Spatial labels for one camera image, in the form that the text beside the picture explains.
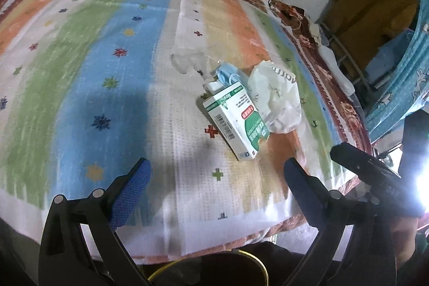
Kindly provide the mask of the green white medicine box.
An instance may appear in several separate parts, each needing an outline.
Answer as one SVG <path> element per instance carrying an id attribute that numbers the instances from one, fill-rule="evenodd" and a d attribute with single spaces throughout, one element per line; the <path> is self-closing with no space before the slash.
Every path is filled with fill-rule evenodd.
<path id="1" fill-rule="evenodd" d="M 203 102 L 204 109 L 236 158 L 255 159 L 260 142 L 266 141 L 270 132 L 246 88 L 239 82 L 225 87 L 219 81 L 212 81 L 205 89 L 209 98 Z"/>

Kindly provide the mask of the white plastic wrapper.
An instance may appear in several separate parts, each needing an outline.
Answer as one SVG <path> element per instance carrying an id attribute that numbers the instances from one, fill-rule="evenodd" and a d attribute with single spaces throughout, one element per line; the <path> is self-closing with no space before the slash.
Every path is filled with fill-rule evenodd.
<path id="1" fill-rule="evenodd" d="M 247 91 L 270 133 L 296 129 L 302 109 L 294 73 L 272 61 L 262 61 L 251 72 Z"/>

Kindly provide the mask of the blue face mask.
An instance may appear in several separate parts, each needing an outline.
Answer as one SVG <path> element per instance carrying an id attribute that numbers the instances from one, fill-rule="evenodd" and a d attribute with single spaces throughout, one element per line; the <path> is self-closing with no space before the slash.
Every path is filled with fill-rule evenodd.
<path id="1" fill-rule="evenodd" d="M 217 77 L 215 92 L 219 92 L 237 82 L 248 89 L 248 75 L 236 66 L 223 62 L 214 72 Z"/>

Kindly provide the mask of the round gold-rimmed trash bin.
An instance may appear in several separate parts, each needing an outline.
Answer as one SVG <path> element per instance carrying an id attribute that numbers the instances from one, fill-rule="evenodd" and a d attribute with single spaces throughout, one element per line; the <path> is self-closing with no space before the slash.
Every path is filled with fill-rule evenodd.
<path id="1" fill-rule="evenodd" d="M 174 261 L 154 272 L 151 285 L 268 285 L 262 261 L 243 250 L 229 250 Z"/>

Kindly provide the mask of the small clear plastic film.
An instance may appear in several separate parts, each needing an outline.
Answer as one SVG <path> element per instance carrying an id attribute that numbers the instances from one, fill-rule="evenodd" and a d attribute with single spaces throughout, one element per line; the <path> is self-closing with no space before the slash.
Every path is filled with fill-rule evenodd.
<path id="1" fill-rule="evenodd" d="M 203 51 L 179 51 L 171 55 L 174 68 L 183 75 L 191 71 L 200 76 L 210 76 L 212 71 L 212 59 Z"/>

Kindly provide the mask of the blue patterned curtain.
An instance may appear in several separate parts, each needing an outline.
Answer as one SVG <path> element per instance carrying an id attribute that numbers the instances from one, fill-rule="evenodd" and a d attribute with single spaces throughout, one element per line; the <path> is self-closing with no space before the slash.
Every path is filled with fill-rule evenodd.
<path id="1" fill-rule="evenodd" d="M 417 24 L 405 53 L 366 116 L 372 143 L 428 99 L 428 0 L 419 0 Z"/>

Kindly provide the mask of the yellow hanging garment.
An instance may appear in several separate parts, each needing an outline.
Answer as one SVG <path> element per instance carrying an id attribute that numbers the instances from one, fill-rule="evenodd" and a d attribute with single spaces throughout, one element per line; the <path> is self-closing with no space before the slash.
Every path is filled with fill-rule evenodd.
<path id="1" fill-rule="evenodd" d="M 329 0 L 321 20 L 363 70 L 411 25 L 418 6 L 419 0 Z"/>

